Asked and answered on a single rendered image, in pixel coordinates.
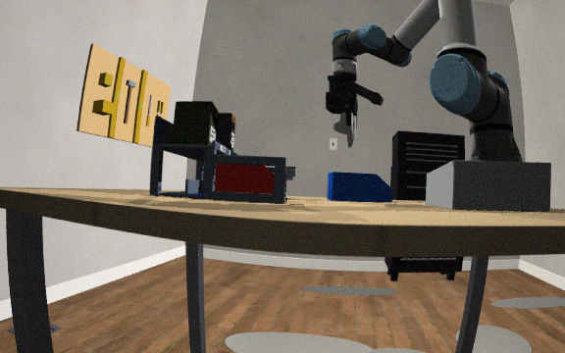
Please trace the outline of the olive green case with orange latches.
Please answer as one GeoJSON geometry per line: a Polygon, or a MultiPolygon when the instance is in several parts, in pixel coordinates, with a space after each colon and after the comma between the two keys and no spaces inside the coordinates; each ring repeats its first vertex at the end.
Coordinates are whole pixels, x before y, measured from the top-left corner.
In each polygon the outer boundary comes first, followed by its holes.
{"type": "Polygon", "coordinates": [[[172,144],[212,145],[217,121],[218,110],[212,101],[177,101],[172,144]]]}

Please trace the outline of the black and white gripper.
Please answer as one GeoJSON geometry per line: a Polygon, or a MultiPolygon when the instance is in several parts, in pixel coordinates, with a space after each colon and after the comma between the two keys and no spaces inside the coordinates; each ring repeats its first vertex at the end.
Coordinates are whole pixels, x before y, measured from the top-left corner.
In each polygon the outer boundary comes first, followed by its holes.
{"type": "Polygon", "coordinates": [[[347,134],[348,147],[351,148],[357,127],[358,104],[357,94],[346,87],[349,80],[356,81],[356,75],[353,73],[336,73],[333,76],[328,76],[330,92],[326,92],[326,109],[332,114],[341,114],[340,121],[334,124],[334,130],[347,134]],[[341,81],[342,79],[344,80],[341,81]],[[333,92],[331,92],[332,88],[333,92]]]}

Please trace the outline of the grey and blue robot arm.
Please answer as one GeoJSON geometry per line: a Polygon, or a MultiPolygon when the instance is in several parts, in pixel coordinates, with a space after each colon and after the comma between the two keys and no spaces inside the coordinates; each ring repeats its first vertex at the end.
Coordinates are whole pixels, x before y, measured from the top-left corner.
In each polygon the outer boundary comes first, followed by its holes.
{"type": "Polygon", "coordinates": [[[431,68],[430,88],[438,104],[469,120],[466,161],[523,162],[514,138],[507,82],[488,71],[486,54],[479,49],[473,0],[423,0],[392,38],[379,25],[336,30],[333,74],[357,75],[356,56],[364,53],[408,66],[413,48],[439,20],[443,49],[431,68]]]}

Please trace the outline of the dark grey case with orange latches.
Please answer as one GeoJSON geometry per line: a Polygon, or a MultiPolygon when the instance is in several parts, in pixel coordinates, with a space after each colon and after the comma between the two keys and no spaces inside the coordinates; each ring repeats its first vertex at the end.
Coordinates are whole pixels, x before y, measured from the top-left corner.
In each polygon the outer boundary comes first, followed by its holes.
{"type": "Polygon", "coordinates": [[[233,151],[234,133],[235,117],[233,116],[233,114],[218,113],[216,141],[233,151]]]}

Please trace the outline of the grey metal shelf rack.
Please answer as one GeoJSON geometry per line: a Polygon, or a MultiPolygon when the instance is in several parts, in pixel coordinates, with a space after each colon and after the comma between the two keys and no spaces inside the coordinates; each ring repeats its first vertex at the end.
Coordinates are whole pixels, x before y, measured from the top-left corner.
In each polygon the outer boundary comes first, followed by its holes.
{"type": "Polygon", "coordinates": [[[296,168],[296,166],[286,165],[286,157],[237,155],[216,140],[212,141],[212,145],[171,145],[173,126],[174,124],[159,116],[155,116],[150,171],[150,195],[243,202],[284,203],[286,181],[293,180],[296,168]],[[185,192],[162,191],[164,151],[170,153],[179,151],[175,154],[193,160],[204,157],[204,161],[196,161],[195,179],[185,180],[185,192]],[[220,152],[227,155],[217,155],[220,154],[220,152]],[[215,191],[216,164],[275,166],[274,168],[266,167],[275,174],[274,194],[215,191]],[[193,193],[202,193],[202,195],[193,193]]]}

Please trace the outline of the blue bin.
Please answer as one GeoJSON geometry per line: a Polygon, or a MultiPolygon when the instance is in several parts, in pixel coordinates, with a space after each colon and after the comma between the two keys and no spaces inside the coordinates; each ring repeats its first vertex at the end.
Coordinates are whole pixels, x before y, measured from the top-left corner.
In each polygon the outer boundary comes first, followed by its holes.
{"type": "Polygon", "coordinates": [[[329,173],[328,200],[390,202],[391,188],[376,174],[329,173]]]}

